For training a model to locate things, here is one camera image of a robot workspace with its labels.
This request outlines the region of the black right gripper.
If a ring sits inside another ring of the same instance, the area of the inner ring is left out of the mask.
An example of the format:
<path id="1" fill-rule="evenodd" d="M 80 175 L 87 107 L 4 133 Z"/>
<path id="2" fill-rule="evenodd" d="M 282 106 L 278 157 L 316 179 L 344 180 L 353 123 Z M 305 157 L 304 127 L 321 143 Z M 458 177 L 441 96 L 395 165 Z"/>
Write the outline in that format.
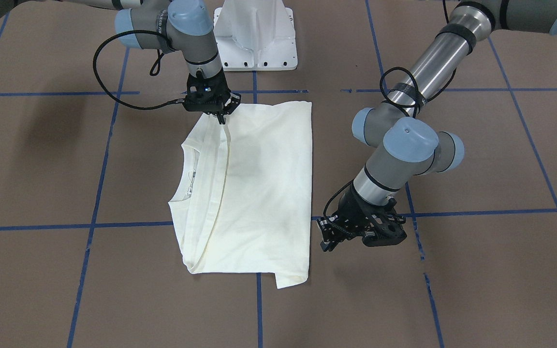
<path id="1" fill-rule="evenodd" d="M 219 124 L 226 125 L 225 114 L 232 114 L 240 103 L 241 95 L 228 88 L 223 70 L 210 78 L 188 75 L 183 103 L 188 112 L 217 114 Z"/>

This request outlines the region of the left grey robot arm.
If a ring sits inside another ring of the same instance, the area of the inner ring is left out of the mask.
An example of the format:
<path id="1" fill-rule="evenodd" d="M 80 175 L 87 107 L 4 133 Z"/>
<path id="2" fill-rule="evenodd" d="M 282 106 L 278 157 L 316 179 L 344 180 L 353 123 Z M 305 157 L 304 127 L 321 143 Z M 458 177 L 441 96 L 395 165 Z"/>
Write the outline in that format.
<path id="1" fill-rule="evenodd" d="M 393 67 L 405 78 L 380 88 L 383 101 L 353 119 L 352 132 L 374 148 L 354 180 L 336 192 L 337 210 L 317 220 L 324 252 L 345 240 L 361 238 L 367 247 L 394 246 L 407 237 L 405 218 L 396 213 L 396 192 L 412 176 L 444 173 L 464 158 L 462 140 L 435 131 L 417 118 L 447 88 L 461 61 L 478 42 L 498 29 L 557 35 L 557 0 L 462 0 L 413 67 Z"/>

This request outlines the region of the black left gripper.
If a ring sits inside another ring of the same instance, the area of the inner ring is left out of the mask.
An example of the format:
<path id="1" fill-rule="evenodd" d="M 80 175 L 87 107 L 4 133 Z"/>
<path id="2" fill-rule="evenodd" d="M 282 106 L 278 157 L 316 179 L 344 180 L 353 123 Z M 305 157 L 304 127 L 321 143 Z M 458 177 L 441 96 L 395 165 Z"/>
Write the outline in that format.
<path id="1" fill-rule="evenodd" d="M 387 196 L 385 204 L 373 205 L 357 194 L 354 187 L 342 187 L 330 198 L 320 218 L 321 249 L 332 252 L 339 243 L 358 236 L 367 247 L 393 246 L 407 238 L 404 216 L 395 210 L 396 199 Z"/>

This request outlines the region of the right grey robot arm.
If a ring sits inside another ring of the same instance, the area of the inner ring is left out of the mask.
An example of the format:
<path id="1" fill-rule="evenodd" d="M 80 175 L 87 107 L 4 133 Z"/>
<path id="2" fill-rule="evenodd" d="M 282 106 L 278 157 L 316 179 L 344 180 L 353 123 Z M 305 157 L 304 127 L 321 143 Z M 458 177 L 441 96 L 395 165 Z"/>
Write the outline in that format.
<path id="1" fill-rule="evenodd" d="M 226 125 L 241 102 L 239 93 L 230 90 L 223 62 L 214 35 L 214 22 L 202 0 L 83 0 L 84 6 L 116 12 L 116 33 L 102 42 L 95 51 L 92 68 L 100 87 L 119 104 L 102 82 L 97 61 L 102 49 L 119 40 L 128 48 L 154 49 L 158 53 L 150 71 L 152 76 L 161 70 L 164 55 L 181 52 L 189 73 L 184 98 L 153 106 L 183 105 L 188 112 L 203 112 Z"/>

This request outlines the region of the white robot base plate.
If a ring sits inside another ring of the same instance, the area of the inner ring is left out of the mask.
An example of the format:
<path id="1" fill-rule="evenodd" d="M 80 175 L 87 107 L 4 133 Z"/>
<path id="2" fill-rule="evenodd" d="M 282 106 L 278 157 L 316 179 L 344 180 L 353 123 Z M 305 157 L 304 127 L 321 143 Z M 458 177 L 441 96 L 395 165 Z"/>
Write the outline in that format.
<path id="1" fill-rule="evenodd" d="M 214 34 L 223 70 L 296 69 L 293 20 L 293 10 L 282 0 L 226 0 L 214 10 Z"/>

